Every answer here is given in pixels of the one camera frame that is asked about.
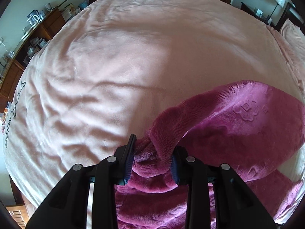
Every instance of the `lamp shade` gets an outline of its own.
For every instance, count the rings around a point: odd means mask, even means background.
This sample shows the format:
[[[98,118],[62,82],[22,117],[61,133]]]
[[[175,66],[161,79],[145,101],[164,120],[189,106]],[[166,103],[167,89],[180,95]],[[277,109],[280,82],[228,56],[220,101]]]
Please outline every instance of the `lamp shade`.
[[[278,5],[280,5],[281,7],[284,7],[286,0],[275,0],[275,1]]]

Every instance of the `magenta blanket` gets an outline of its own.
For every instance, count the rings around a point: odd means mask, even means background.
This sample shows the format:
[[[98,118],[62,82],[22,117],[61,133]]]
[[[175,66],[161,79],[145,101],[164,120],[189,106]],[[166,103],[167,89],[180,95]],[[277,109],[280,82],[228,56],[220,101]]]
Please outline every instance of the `magenta blanket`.
[[[301,183],[276,168],[304,143],[304,112],[296,98],[255,81],[219,86],[167,109],[137,140],[132,177],[117,187],[119,228],[184,227],[187,187],[177,187],[170,173],[176,145],[205,164],[228,163],[272,216],[283,212]]]

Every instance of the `metal bolt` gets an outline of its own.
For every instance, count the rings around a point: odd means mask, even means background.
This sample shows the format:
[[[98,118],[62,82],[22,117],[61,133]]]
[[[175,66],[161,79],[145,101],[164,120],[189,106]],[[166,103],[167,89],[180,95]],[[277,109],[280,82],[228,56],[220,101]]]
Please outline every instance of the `metal bolt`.
[[[74,166],[73,166],[73,170],[80,170],[81,169],[81,165],[80,164],[75,164]]]
[[[229,170],[229,169],[230,169],[230,165],[228,165],[228,164],[222,164],[222,169],[224,169],[224,170]]]
[[[109,158],[107,158],[107,161],[108,161],[109,163],[113,163],[113,162],[116,161],[116,157],[115,157],[115,156],[110,156]]]
[[[187,162],[189,162],[189,163],[195,162],[195,158],[194,158],[193,156],[188,156],[188,157],[186,158],[186,160],[187,160]]]

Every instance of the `pink pillow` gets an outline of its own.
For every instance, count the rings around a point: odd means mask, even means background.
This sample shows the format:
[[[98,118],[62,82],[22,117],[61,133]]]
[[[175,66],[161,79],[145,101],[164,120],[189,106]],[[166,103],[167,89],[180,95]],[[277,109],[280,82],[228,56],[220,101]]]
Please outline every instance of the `pink pillow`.
[[[281,35],[288,41],[295,54],[305,65],[305,36],[289,19],[285,21],[281,30]]]

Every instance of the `dark wooden headboard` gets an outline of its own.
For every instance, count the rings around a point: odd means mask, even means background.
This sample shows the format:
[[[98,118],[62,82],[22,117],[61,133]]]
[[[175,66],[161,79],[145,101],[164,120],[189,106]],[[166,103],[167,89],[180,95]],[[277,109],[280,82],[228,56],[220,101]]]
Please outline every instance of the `dark wooden headboard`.
[[[283,26],[283,24],[287,19],[289,19],[294,25],[298,26],[301,29],[301,31],[305,34],[304,20],[302,19],[296,8],[291,3],[287,3],[283,15],[281,16],[279,22],[276,24],[275,29],[277,31],[280,31],[281,27]]]

